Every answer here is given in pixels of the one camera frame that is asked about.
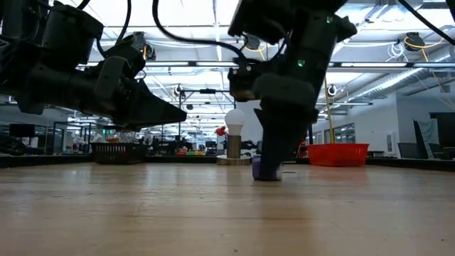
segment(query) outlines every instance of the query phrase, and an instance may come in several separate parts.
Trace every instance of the workshop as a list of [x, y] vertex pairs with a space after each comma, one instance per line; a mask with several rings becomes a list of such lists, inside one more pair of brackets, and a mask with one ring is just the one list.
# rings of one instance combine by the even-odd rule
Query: workshop
[[454, 255], [455, 1], [0, 21], [0, 255]]

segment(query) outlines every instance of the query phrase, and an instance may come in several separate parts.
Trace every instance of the wicker basket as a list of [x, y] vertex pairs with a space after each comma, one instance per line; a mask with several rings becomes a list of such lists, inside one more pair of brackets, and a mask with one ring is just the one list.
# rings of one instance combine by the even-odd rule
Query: wicker basket
[[145, 160], [147, 145], [130, 143], [91, 143], [99, 164], [138, 164]]

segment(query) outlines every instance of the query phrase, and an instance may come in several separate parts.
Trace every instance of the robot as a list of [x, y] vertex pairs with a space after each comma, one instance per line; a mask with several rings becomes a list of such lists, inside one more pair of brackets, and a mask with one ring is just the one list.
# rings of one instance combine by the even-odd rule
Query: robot
[[[134, 47], [135, 35], [123, 38], [131, 0], [119, 40], [106, 52], [100, 47], [102, 24], [83, 11], [89, 1], [75, 8], [57, 1], [49, 6], [42, 0], [0, 0], [0, 93], [15, 97], [23, 112], [40, 114], [51, 104], [110, 117], [125, 129], [184, 121], [184, 111], [151, 94], [143, 80], [134, 79], [145, 60]], [[405, 0], [398, 1], [424, 22]], [[333, 48], [357, 33], [348, 17], [335, 15], [346, 2], [239, 0], [228, 31], [231, 36], [251, 35], [272, 45], [284, 40], [272, 59], [258, 61], [226, 43], [173, 35], [161, 25], [159, 0], [153, 0], [152, 16], [164, 35], [237, 53], [234, 62], [239, 67], [228, 75], [230, 94], [240, 102], [261, 100], [261, 109], [255, 110], [264, 129], [258, 180], [274, 179], [274, 172], [317, 120], [316, 99]], [[455, 45], [444, 32], [425, 24]], [[95, 41], [105, 59], [95, 67], [76, 69], [88, 61]]]

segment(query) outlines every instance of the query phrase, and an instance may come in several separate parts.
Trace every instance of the light bulb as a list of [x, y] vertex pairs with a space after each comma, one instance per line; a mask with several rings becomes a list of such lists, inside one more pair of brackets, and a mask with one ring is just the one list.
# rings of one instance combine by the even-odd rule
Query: light bulb
[[245, 114], [240, 110], [231, 110], [225, 116], [229, 135], [240, 136], [240, 133], [245, 123]]

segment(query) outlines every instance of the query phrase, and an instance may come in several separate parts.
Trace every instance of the red basket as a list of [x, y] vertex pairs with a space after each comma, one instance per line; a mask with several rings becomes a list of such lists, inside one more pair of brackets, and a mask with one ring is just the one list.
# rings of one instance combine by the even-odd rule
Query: red basket
[[319, 166], [364, 166], [369, 144], [308, 145], [310, 164]]

